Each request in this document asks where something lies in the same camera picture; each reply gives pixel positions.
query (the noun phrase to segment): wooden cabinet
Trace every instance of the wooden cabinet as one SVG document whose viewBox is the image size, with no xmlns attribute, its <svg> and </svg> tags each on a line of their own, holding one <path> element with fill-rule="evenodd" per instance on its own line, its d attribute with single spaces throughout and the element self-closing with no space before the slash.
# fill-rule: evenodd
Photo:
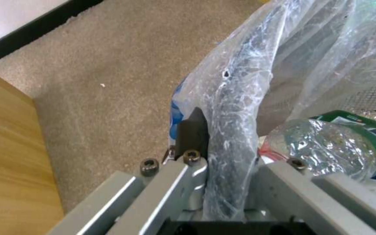
<svg viewBox="0 0 376 235">
<path fill-rule="evenodd" d="M 45 234 L 62 217 L 33 100 L 0 78 L 0 234 Z"/>
</svg>

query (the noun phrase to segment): beige carpet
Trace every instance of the beige carpet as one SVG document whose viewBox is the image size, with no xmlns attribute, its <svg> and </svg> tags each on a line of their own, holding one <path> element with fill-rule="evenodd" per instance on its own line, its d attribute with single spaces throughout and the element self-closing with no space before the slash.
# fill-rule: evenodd
<svg viewBox="0 0 376 235">
<path fill-rule="evenodd" d="M 167 147 L 173 89 L 258 0 L 106 0 L 0 60 L 35 99 L 65 211 Z"/>
</svg>

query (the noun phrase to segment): clear plastic bag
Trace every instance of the clear plastic bag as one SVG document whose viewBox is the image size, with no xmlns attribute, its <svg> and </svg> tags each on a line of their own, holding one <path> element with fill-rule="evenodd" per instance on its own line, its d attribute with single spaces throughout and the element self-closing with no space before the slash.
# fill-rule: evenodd
<svg viewBox="0 0 376 235">
<path fill-rule="evenodd" d="M 178 87 L 171 143 L 195 107 L 210 135 L 204 219 L 243 220 L 257 133 L 288 118 L 376 110 L 376 0 L 270 1 Z"/>
</svg>

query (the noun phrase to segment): plastic bottle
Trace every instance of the plastic bottle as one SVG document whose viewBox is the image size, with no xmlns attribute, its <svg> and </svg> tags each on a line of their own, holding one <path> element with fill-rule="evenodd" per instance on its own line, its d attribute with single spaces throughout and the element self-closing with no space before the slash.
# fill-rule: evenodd
<svg viewBox="0 0 376 235">
<path fill-rule="evenodd" d="M 267 135 L 260 154 L 274 161 L 307 162 L 315 175 L 343 172 L 355 180 L 376 177 L 376 121 L 344 111 L 290 120 Z"/>
</svg>

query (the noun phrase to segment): hex socket bolt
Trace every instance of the hex socket bolt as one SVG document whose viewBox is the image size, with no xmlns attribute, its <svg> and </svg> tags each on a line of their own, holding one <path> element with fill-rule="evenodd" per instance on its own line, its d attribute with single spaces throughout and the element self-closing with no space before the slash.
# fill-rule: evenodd
<svg viewBox="0 0 376 235">
<path fill-rule="evenodd" d="M 186 150 L 182 157 L 184 159 L 184 163 L 191 166 L 200 161 L 201 154 L 197 150 Z"/>
<path fill-rule="evenodd" d="M 287 163 L 294 167 L 297 171 L 302 171 L 307 168 L 307 163 L 298 158 L 289 158 Z"/>
<path fill-rule="evenodd" d="M 140 173 L 145 177 L 152 177 L 159 171 L 159 163 L 156 159 L 144 159 L 140 163 Z"/>
</svg>

